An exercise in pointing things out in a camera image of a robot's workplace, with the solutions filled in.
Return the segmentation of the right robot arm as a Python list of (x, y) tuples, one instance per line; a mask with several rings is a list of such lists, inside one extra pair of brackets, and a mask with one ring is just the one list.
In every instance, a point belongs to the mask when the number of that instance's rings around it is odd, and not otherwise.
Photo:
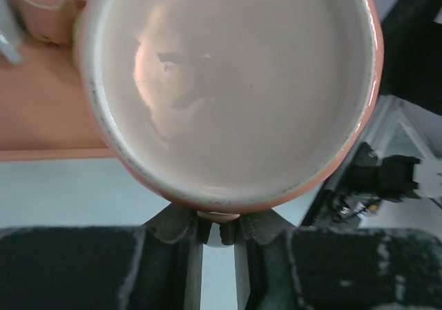
[(398, 99), (441, 114), (441, 24), (434, 20), (440, 9), (441, 0), (397, 0), (384, 18), (380, 97), (345, 169), (348, 191), (395, 202), (419, 196), (419, 169), (440, 179), (441, 167), (432, 167), (432, 159), (393, 155), (376, 164), (362, 161), (373, 151), (369, 135), (385, 134), (398, 117)]

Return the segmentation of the yellow faceted mug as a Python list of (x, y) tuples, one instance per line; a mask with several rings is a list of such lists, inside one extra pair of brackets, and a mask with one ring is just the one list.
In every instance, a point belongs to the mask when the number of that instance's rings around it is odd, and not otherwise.
[(83, 21), (83, 10), (80, 10), (78, 12), (78, 15), (75, 19), (75, 22), (73, 24), (73, 46), (72, 46), (72, 53), (73, 53), (73, 65), (76, 69), (78, 69), (78, 47), (79, 47), (79, 37), (81, 34), (81, 26)]

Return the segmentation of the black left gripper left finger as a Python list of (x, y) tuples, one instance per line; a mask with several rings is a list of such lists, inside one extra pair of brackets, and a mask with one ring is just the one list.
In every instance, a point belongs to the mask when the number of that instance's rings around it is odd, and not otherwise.
[(2, 309), (198, 309), (195, 212), (171, 204), (141, 226), (1, 231)]

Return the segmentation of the large peach mug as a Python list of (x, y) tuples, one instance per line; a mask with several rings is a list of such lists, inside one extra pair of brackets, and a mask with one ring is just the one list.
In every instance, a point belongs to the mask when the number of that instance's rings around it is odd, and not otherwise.
[(94, 124), (145, 187), (226, 218), (327, 179), (370, 119), (374, 0), (88, 0), (79, 69)]

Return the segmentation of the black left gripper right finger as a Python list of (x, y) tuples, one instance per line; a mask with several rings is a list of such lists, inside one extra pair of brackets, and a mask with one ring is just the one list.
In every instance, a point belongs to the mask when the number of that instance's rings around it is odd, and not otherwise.
[(416, 229), (295, 227), (275, 211), (236, 223), (239, 309), (440, 309), (441, 241)]

